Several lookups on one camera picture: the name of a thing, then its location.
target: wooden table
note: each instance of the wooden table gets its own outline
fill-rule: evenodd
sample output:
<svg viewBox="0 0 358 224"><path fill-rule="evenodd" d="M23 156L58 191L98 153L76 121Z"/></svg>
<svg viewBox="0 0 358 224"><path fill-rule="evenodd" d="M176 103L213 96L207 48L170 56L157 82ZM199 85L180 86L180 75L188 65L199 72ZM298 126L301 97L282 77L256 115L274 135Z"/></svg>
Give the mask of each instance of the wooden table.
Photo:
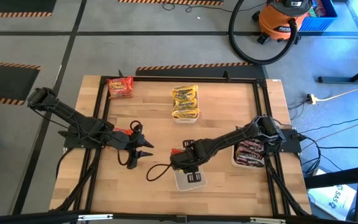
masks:
<svg viewBox="0 0 358 224"><path fill-rule="evenodd" d="M87 75L78 95L76 110L92 116L100 76ZM135 119L144 125L146 139L155 148L142 150L154 156L139 159L133 170L120 166L117 151L102 150L92 212L186 214L186 215L243 215L272 216L265 169L242 169L230 162L231 150L220 151L203 165L208 183L205 187L180 192L173 171L159 180L148 182L148 169L157 163L169 163L170 150L180 147L182 140L215 138L243 126L257 116L252 85L242 83L194 83L199 85L201 115L195 124L176 124L172 120L170 91L178 82L134 82L134 97L111 101L108 121L128 128ZM273 117L289 124L287 104L280 80L267 80ZM99 113L101 117L105 97ZM299 159L294 154L281 153L285 183L296 201L310 213L309 201ZM84 149L74 149L63 160L56 181L50 208L59 206L73 190L80 176ZM121 153L126 160L126 153ZM155 169L151 177L162 169ZM279 212L283 213L280 190L276 186ZM80 208L85 207L88 191L84 188Z"/></svg>

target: blue crate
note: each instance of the blue crate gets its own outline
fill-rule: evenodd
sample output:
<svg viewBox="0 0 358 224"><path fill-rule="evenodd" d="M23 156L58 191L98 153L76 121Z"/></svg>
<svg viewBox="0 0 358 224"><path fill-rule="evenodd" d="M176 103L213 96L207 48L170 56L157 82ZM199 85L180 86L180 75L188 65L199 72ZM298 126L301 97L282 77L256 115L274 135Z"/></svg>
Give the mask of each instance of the blue crate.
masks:
<svg viewBox="0 0 358 224"><path fill-rule="evenodd" d="M326 30L338 15L334 9L334 4L331 0L321 0L327 15L324 17L306 17L302 22L300 31L324 31Z"/></svg>

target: gray floor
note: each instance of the gray floor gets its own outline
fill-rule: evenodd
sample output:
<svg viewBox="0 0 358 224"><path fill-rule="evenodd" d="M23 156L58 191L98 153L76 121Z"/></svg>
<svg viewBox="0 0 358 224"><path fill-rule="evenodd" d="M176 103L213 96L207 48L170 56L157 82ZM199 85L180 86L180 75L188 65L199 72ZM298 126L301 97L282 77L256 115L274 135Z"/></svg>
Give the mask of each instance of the gray floor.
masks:
<svg viewBox="0 0 358 224"><path fill-rule="evenodd" d="M36 19L0 19L0 30L71 30L80 0L58 0L53 16ZM247 1L243 8L260 2ZM226 1L232 9L234 1ZM351 14L344 3L336 3L339 18L327 31L357 32ZM237 29L257 31L250 17L257 9L241 12ZM110 0L88 1L81 31L226 31L230 13L194 9L184 6L164 11L156 4L126 4ZM256 37L237 37L239 45L253 57L269 58L284 43L255 43ZM0 61L41 65L42 71L34 84L53 87L60 68L68 37L0 37ZM74 106L83 75L133 75L137 67L149 65L180 65L189 63L240 62L234 55L227 37L223 36L103 36L77 37L64 75L59 98ZM351 76L358 72L358 37L303 37L301 42L281 61L266 66L270 78L283 80L287 103L301 101L307 93L318 98L335 95L357 85L322 85L316 83L321 75ZM331 123L358 118L358 92L341 98L306 105L303 114L292 123L300 131ZM25 106L0 105L0 215L8 214L15 201L30 150L37 135L40 118ZM319 138L341 127L310 132ZM55 166L62 154L60 128L49 126L39 163L35 171L24 212L47 211L53 192ZM321 146L358 146L358 127L327 138ZM326 149L323 154L342 169L358 167L358 150ZM310 147L303 161L316 156ZM321 166L335 171L325 159Z"/></svg>

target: orange vacuum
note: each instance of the orange vacuum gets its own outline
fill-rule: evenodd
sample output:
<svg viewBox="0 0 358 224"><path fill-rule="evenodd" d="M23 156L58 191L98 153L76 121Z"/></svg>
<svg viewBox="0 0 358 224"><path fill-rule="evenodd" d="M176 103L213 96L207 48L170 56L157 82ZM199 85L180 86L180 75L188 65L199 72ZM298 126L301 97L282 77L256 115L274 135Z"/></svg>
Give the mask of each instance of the orange vacuum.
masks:
<svg viewBox="0 0 358 224"><path fill-rule="evenodd" d="M234 7L229 23L230 45L240 58L256 65L267 65L280 60L291 49L293 44L297 44L301 39L298 33L306 13L312 6L311 0L267 0L266 6L262 12L256 12L252 19L259 21L262 35L257 39L258 43L264 44L268 39L274 39L278 42L288 40L284 49L278 55L267 59L258 60L246 55L237 45L234 39L234 22L237 13L244 0L239 0Z"/></svg>

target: vacuum hose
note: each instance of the vacuum hose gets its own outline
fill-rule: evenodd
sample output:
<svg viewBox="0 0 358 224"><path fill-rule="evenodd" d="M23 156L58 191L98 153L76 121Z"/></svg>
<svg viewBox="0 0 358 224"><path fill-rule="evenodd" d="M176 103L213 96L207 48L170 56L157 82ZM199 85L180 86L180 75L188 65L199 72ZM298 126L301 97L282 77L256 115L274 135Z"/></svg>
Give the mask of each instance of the vacuum hose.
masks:
<svg viewBox="0 0 358 224"><path fill-rule="evenodd" d="M236 17L237 17L237 13L239 12L239 9L242 5L242 3L244 2L244 0L239 0L236 4L236 6L234 7L233 13L231 14L231 18L230 18L230 23L229 23L229 40L230 40L230 45L233 48L233 50L235 51L235 53L242 58L243 60L245 60L246 62L252 63L254 65L268 65L270 63L274 63L278 60L280 60L284 55L287 54L287 52L291 49L292 45L295 43L296 40L296 35L298 33L298 26L296 24L296 21L294 18L291 18L288 23L290 25L290 29L291 29L291 36L286 44L286 46L284 47L284 49L278 53L278 55L270 58L270 59L266 59L266 60L258 60L258 59L254 59L248 55L246 55L237 45L236 40L234 39L234 23L236 21Z"/></svg>

